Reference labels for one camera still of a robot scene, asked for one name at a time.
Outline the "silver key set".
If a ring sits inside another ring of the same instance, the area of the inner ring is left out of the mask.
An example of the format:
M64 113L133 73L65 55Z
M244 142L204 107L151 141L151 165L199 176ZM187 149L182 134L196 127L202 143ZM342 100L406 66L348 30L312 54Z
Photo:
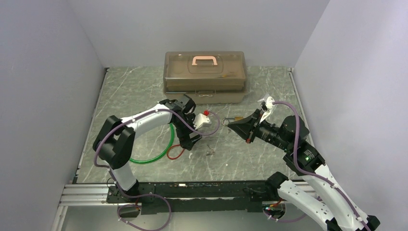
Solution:
M208 150L207 150L207 152L206 152L206 155L207 155L207 156L209 156L209 155L214 155L214 154L215 154L215 150L214 150L212 147L210 147L209 145L207 145L207 148L208 148Z

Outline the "red cable lock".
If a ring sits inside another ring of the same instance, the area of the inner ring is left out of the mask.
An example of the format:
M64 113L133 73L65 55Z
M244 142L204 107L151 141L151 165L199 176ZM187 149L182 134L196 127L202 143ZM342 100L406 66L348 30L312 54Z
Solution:
M169 160L177 160L183 155L184 152L185 149L182 148L180 144L176 144L168 148L166 156Z

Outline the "green cable lock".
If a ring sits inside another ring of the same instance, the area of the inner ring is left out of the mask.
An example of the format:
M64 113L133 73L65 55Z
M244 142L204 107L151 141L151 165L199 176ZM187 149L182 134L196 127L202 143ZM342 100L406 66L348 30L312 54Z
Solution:
M175 140L174 126L163 125L138 137L133 144L130 162L150 164L161 159Z

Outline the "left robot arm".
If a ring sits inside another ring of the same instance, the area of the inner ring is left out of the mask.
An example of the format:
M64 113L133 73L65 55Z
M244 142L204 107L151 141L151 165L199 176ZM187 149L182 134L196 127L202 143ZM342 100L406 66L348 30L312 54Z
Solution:
M94 143L97 157L107 163L113 178L121 187L119 196L126 202L134 201L139 193L139 181L130 168L133 144L140 135L162 125L172 124L181 147L191 150L201 135L192 135L196 104L187 95L178 100L165 99L155 107L134 116L108 117Z

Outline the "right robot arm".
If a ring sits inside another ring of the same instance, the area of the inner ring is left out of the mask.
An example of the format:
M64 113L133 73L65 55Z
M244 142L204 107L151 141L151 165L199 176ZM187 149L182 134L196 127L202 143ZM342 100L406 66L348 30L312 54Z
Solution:
M319 199L299 189L281 172L265 181L265 193L271 200L286 200L312 218L324 231L374 231L379 219L363 212L338 185L317 149L306 141L309 130L295 115L280 126L261 121L259 109L241 120L228 123L246 143L259 138L285 152L286 165L311 186Z

